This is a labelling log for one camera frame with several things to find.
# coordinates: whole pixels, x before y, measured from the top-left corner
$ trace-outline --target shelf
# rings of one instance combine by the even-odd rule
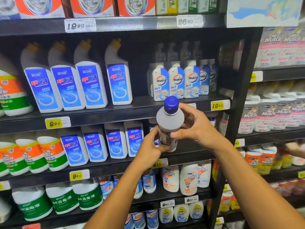
[[[143,192],[143,195],[139,199],[134,199],[132,201],[132,206],[130,208],[129,213],[136,213],[136,212],[142,212],[147,210],[153,210],[160,208],[160,202],[166,201],[166,200],[175,200],[175,204],[184,204],[185,200],[184,198],[186,196],[182,195],[180,191],[176,193],[168,192],[163,188],[162,180],[158,179],[157,181],[157,188],[155,192],[151,194],[147,194],[145,191]],[[196,195],[199,196],[199,200],[206,200],[212,198],[211,194],[211,188],[198,188]],[[76,208],[75,210],[62,214],[62,215],[56,215],[55,211],[48,215],[47,217],[40,219],[38,221],[34,222],[27,222],[23,218],[23,214],[20,211],[17,211],[11,215],[11,217],[5,222],[0,224],[0,229],[20,229],[24,225],[29,225],[33,223],[40,223],[41,228],[43,229],[53,229],[57,227],[65,227],[69,225],[79,224],[79,223],[85,223],[87,222],[91,216],[94,214],[94,212],[97,210],[89,210],[89,211],[82,211],[80,208]],[[179,225],[186,225],[191,223],[198,223],[202,220],[192,220],[189,218],[189,220],[185,223],[177,223],[174,222],[175,219],[171,222],[171,225],[164,225],[160,228],[174,228]]]
[[[294,207],[300,208],[305,206],[305,195],[291,195],[285,197],[285,199]],[[231,223],[235,221],[244,220],[245,217],[243,213],[239,210],[229,210],[228,212],[220,213],[219,216],[224,218],[224,223]]]
[[[198,162],[202,160],[214,159],[215,156],[207,151],[203,150],[197,143],[192,140],[180,140],[176,151],[172,153],[164,153],[162,158],[168,159],[169,165],[179,165],[189,162]],[[88,162],[86,165],[81,166],[68,166],[63,170],[52,172],[50,170],[42,173],[33,174],[27,172],[19,176],[6,175],[0,178],[0,181],[9,181],[12,189],[18,187],[39,186],[59,182],[70,181],[69,173],[71,171],[89,169],[90,178],[96,178],[100,176],[114,175],[123,173],[133,158],[126,157],[125,159],[113,159],[108,157],[105,162]]]
[[[203,28],[225,27],[224,14],[203,16]],[[95,18],[97,32],[178,29],[177,16],[135,16]],[[65,33],[64,19],[0,21],[0,36]]]
[[[305,78],[305,67],[279,67],[273,69],[255,69],[263,72],[263,81]]]
[[[193,99],[181,99],[181,103],[196,103],[200,111],[211,111],[211,101],[227,100],[228,97],[219,93],[210,93]],[[109,122],[138,120],[156,117],[163,101],[155,102],[151,96],[135,97],[131,104],[108,106],[100,109],[83,109],[77,111],[61,111],[41,114],[34,111],[26,115],[0,118],[0,134],[46,130],[45,118],[69,116],[71,127],[82,125],[104,124]]]
[[[245,146],[260,145],[264,143],[280,143],[288,140],[305,138],[305,126],[286,128],[284,130],[271,130],[270,132],[254,132],[238,134],[237,138],[245,139]]]

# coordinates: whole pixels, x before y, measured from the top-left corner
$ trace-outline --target white price tag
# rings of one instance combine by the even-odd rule
[[[177,15],[178,28],[201,28],[203,27],[203,16],[201,14],[194,15]]]
[[[216,223],[215,224],[224,224],[224,218],[223,217],[218,217],[216,219]]]
[[[244,138],[236,139],[234,146],[235,147],[243,147],[243,146],[245,146],[245,139]]]
[[[263,81],[263,72],[262,71],[252,72],[250,83],[261,82],[261,81]]]
[[[190,103],[190,104],[188,104],[189,106],[192,106],[193,108],[195,108],[196,109],[196,103]]]
[[[70,181],[89,179],[90,171],[89,169],[71,171],[69,176],[70,176]]]
[[[9,181],[0,182],[0,191],[6,191],[11,188]]]
[[[47,129],[71,127],[70,117],[46,118],[44,121]]]
[[[198,202],[198,201],[199,201],[198,195],[189,196],[189,197],[185,197],[184,198],[185,204],[193,203],[193,202]]]
[[[167,200],[167,201],[160,202],[160,206],[161,206],[161,208],[175,206],[175,200],[172,199],[172,200]]]
[[[96,32],[95,18],[65,19],[65,31],[67,33]]]
[[[231,107],[230,100],[211,101],[211,111],[230,109],[230,107]]]

